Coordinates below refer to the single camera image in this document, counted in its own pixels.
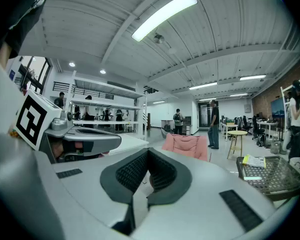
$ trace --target large screen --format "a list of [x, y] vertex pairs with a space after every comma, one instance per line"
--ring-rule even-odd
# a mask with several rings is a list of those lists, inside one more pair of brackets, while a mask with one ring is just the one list
[[285, 117], [285, 105], [282, 98], [276, 99], [271, 102], [271, 111], [273, 118]]

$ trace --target linear light fixture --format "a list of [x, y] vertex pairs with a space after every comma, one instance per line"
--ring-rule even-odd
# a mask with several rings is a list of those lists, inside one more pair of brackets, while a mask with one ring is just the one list
[[203, 85], [199, 85], [199, 86], [190, 87], [189, 90], [199, 89], [199, 88], [208, 87], [208, 86], [216, 86], [217, 84], [218, 84], [217, 82], [211, 82], [211, 83], [207, 83], [207, 84], [203, 84]]
[[251, 76], [243, 76], [243, 77], [240, 77], [240, 81], [243, 81], [243, 80], [251, 80], [251, 79], [260, 79], [260, 78], [265, 78], [265, 77], [266, 77], [265, 74], [251, 75]]
[[199, 99], [200, 102], [203, 102], [203, 101], [211, 101], [211, 100], [215, 100], [217, 98], [204, 98], [204, 99]]
[[197, 0], [172, 0], [152, 14], [133, 34], [132, 38], [140, 42], [154, 28], [178, 12], [195, 5]]
[[230, 95], [230, 97], [245, 96], [245, 95], [248, 95], [248, 93], [232, 94], [232, 95]]

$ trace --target stool leg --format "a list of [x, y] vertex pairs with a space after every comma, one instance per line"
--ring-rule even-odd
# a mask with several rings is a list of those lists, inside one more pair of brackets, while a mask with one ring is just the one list
[[231, 146], [232, 146], [232, 142], [234, 141], [234, 136], [231, 136], [231, 143], [230, 143], [230, 148], [229, 148], [229, 153], [228, 156], [226, 157], [226, 159], [228, 159], [229, 155], [230, 155], [230, 151], [231, 151]]
[[241, 154], [240, 157], [242, 157], [242, 135], [241, 135]]
[[234, 142], [234, 146], [237, 145], [237, 139], [238, 139], [238, 135], [235, 136], [235, 142]]

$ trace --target pink chair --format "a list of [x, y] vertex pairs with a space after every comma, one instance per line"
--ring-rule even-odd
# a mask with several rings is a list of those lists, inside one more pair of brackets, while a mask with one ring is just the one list
[[206, 136], [182, 136], [168, 133], [162, 149], [203, 161], [208, 160]]

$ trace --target yellow round table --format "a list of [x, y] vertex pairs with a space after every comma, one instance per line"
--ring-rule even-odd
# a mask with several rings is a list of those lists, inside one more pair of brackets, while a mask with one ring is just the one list
[[[231, 144], [230, 144], [229, 153], [228, 153], [228, 156], [226, 157], [226, 159], [228, 159], [231, 150], [233, 150], [233, 153], [235, 153], [236, 150], [237, 151], [240, 150], [241, 151], [240, 157], [242, 157], [242, 136], [248, 134], [248, 132], [244, 131], [244, 130], [230, 130], [230, 131], [228, 131], [228, 134], [231, 135]], [[234, 143], [234, 147], [232, 147], [232, 142], [234, 141], [234, 136], [235, 136], [235, 143]], [[241, 136], [241, 148], [236, 146], [238, 136]]]

